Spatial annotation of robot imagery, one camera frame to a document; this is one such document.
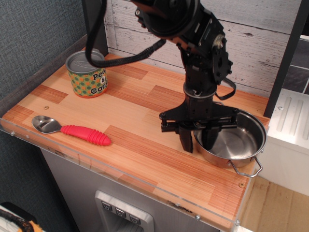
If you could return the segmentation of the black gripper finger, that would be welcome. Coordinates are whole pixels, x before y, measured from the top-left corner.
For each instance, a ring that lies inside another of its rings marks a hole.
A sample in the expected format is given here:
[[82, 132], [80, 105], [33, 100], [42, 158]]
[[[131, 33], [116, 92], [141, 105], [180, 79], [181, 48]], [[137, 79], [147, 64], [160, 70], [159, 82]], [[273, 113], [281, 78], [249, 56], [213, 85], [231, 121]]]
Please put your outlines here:
[[202, 146], [205, 149], [212, 149], [219, 134], [219, 128], [204, 129], [201, 134]]
[[193, 152], [193, 142], [191, 131], [182, 127], [179, 127], [179, 137], [183, 147], [186, 152]]

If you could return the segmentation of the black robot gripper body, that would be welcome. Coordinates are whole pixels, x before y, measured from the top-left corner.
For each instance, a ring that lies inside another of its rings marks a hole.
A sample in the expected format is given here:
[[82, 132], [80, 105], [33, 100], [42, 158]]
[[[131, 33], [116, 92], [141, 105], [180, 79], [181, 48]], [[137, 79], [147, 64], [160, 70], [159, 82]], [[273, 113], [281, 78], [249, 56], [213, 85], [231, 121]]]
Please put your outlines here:
[[185, 96], [184, 102], [176, 108], [159, 115], [162, 132], [176, 133], [180, 129], [199, 130], [210, 128], [233, 128], [237, 125], [238, 108], [214, 103], [212, 97]]

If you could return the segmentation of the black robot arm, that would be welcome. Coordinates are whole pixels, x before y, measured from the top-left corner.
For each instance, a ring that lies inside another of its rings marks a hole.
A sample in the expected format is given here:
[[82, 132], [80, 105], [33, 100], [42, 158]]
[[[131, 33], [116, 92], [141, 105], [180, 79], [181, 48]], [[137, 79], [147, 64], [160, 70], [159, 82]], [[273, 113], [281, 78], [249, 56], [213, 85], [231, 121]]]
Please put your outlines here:
[[184, 102], [160, 114], [163, 132], [176, 132], [187, 152], [193, 151], [191, 132], [206, 130], [207, 138], [236, 126], [237, 108], [214, 103], [218, 85], [234, 83], [226, 51], [224, 28], [198, 0], [137, 0], [136, 16], [143, 28], [175, 43], [185, 69]]

